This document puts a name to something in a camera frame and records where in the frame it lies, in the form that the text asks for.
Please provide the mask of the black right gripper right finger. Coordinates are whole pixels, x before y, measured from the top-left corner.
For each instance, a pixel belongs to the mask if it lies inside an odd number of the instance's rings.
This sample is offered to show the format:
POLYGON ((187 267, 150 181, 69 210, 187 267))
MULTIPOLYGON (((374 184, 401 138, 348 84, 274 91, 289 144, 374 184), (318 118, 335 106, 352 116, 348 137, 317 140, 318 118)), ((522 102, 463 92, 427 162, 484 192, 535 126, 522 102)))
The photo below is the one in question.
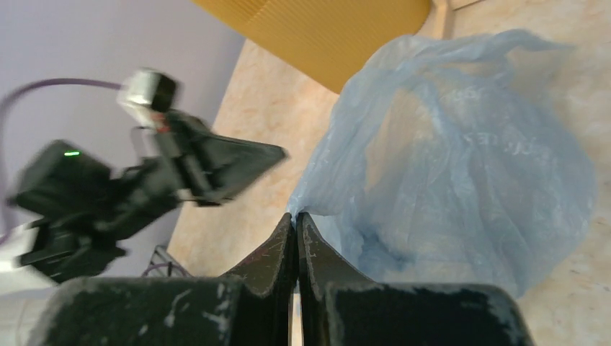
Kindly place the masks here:
POLYGON ((342 345, 332 290, 350 283, 372 283, 321 235, 309 213, 296 221, 298 281, 304 345, 342 345))

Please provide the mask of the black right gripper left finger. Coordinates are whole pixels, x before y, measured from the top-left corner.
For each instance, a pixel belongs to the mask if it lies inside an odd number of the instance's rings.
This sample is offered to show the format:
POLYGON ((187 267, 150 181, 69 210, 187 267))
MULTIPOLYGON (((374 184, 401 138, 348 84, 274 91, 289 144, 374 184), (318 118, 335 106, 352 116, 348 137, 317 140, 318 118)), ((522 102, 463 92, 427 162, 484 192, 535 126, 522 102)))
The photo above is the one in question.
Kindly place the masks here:
POLYGON ((229 345, 290 345, 297 236, 291 215, 282 216, 263 244, 223 275, 237 279, 229 345))

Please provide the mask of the light blue plastic trash bag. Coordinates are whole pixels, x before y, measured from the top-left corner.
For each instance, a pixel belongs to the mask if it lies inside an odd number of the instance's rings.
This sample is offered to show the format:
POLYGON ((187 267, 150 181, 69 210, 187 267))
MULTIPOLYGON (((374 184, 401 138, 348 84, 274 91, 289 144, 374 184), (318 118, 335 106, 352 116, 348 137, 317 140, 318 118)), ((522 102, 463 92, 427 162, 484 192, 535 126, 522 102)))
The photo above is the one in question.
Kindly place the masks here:
POLYGON ((583 242, 597 199, 561 120, 573 54, 527 30, 393 39, 345 84, 287 211, 378 282, 522 296, 583 242))

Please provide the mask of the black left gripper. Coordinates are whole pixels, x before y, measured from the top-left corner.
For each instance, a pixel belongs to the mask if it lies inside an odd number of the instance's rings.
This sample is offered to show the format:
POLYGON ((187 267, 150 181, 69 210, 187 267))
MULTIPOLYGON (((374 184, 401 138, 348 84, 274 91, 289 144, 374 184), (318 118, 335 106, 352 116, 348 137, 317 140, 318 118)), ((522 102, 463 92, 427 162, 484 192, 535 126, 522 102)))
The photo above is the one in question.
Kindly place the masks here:
MULTIPOLYGON (((281 146, 210 131, 191 133, 190 144, 200 164, 196 176, 208 184, 192 190, 200 206, 234 200, 287 158, 281 146)), ((162 155, 142 158, 113 177, 103 161, 54 140, 27 163, 9 198, 10 205, 40 215, 32 222, 35 240, 16 264, 53 282, 99 275, 128 254, 121 241, 177 208, 177 189, 162 155)))

